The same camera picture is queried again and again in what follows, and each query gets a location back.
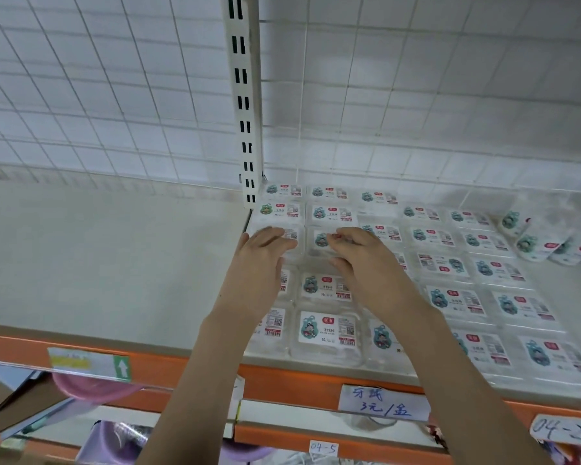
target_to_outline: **teal illustration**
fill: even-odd
[[[493,270],[484,261],[476,262],[476,267],[478,268],[478,272],[480,274],[482,274],[483,276],[492,276],[493,275]]]
[[[465,272],[465,266],[459,260],[455,258],[450,258],[448,262],[450,263],[450,265],[452,265],[456,272]]]
[[[379,349],[389,349],[392,347],[390,332],[387,330],[385,325],[374,328],[374,337],[372,338],[372,341]]]
[[[314,238],[314,244],[316,246],[318,246],[319,248],[325,248],[326,246],[329,246],[329,243],[327,242],[327,236],[325,233],[319,233],[317,235],[316,238]]]
[[[317,322],[314,315],[303,319],[303,325],[301,327],[301,334],[304,338],[315,338],[318,334]]]
[[[551,364],[551,359],[549,359],[549,356],[546,355],[545,350],[538,346],[538,343],[536,343],[534,340],[529,341],[529,343],[525,343],[525,347],[527,347],[529,357],[531,357],[536,364],[540,364],[544,367],[547,367]]]
[[[469,246],[480,246],[480,242],[478,241],[478,239],[473,236],[472,234],[467,234],[465,235],[465,241],[467,242],[467,244]]]
[[[510,298],[508,298],[507,295],[500,296],[498,300],[499,306],[504,312],[510,315],[516,315],[519,312],[519,308],[514,304],[512,300],[510,300]]]
[[[314,276],[306,277],[303,283],[303,290],[309,294],[316,292],[318,290],[317,278]]]
[[[458,345],[461,347],[463,351],[465,351],[465,355],[469,355],[469,349],[465,346],[465,342],[458,336],[458,333],[452,333],[456,340],[458,341]]]
[[[531,253],[537,242],[538,239],[536,237],[525,234],[517,241],[517,248],[524,253]]]
[[[501,224],[504,226],[504,228],[512,229],[517,226],[517,223],[519,222],[519,216],[519,212],[509,211],[505,217],[501,219]]]
[[[439,289],[431,290],[431,302],[434,306],[439,308],[445,308],[448,306],[447,298]]]
[[[317,219],[324,219],[325,218],[325,209],[323,209],[322,207],[317,207],[316,209],[314,209],[314,218]]]
[[[424,241],[424,240],[426,240],[426,235],[424,234],[424,232],[422,232],[422,230],[420,230],[419,228],[416,228],[413,231],[413,238],[415,238],[418,241]]]
[[[565,242],[563,242],[561,245],[558,246],[558,249],[556,249],[554,251],[555,254],[564,254],[566,251],[568,251],[571,246],[573,246],[573,240],[572,238],[568,238],[568,240],[566,240]]]

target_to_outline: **green and white label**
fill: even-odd
[[[60,372],[131,382],[131,363],[127,356],[65,348],[47,348],[47,353],[52,368]]]

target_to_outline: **handwritten price tag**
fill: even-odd
[[[333,442],[310,441],[310,454],[329,455],[330,457],[338,456],[338,444]]]
[[[581,445],[581,418],[539,414],[529,428],[536,439]]]
[[[424,395],[394,392],[378,387],[342,385],[338,410],[383,418],[428,421],[431,405]]]

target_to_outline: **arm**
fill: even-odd
[[[351,291],[403,345],[456,463],[552,463],[378,238],[339,228],[327,240],[344,257],[331,262]]]
[[[213,310],[138,465],[217,464],[243,351],[280,289],[281,255],[297,242],[284,229],[241,235]]]

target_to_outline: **person's right hand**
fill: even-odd
[[[327,234],[327,242],[341,258],[331,258],[360,304],[377,317],[391,312],[403,298],[418,294],[392,253],[374,234],[343,227]]]

